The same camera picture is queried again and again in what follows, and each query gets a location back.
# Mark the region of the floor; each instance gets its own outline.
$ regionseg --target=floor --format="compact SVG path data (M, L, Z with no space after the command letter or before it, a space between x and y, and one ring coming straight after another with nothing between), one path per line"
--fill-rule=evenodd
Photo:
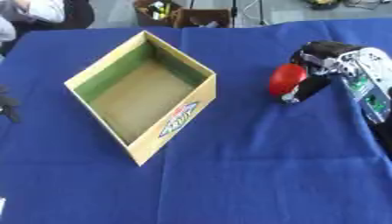
M108 27L130 27L137 25L133 2L135 0L90 0L95 10L95 22L92 28ZM236 19L235 27L259 26L260 8L258 2L246 11L244 16L242 10L255 0L237 0L239 16ZM179 5L189 7L191 0L174 0ZM194 9L230 9L231 0L194 0Z
M133 9L135 0L90 0L96 15L92 28L137 26ZM186 8L192 0L173 0ZM194 0L195 9L230 9L232 0ZM331 18L379 18L392 16L392 3L380 4L374 10L348 8L311 10L304 0L237 0L239 14L235 27L260 26L260 11L267 24Z

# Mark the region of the white sleeve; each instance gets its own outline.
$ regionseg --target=white sleeve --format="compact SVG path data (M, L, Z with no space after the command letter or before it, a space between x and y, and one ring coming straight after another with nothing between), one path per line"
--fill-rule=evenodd
M52 23L65 19L64 0L31 0L27 16Z
M17 36L14 26L0 16L0 42L12 41Z

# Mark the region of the red ball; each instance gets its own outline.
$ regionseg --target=red ball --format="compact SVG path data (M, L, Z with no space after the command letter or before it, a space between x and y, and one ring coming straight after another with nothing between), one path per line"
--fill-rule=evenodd
M296 64L279 66L269 78L269 92L272 95L285 95L306 79L306 70Z

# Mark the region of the printed logo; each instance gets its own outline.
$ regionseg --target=printed logo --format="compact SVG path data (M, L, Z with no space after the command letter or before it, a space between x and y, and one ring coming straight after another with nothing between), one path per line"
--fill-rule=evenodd
M186 104L174 111L169 122L164 126L164 129L159 134L159 137L172 133L175 130L182 128L191 117L192 112L196 109L198 102Z

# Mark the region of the yellow box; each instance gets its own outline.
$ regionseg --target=yellow box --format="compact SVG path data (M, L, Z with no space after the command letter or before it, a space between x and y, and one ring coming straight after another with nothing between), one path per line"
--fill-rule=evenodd
M214 71L141 31L65 85L142 165L215 98L215 82Z

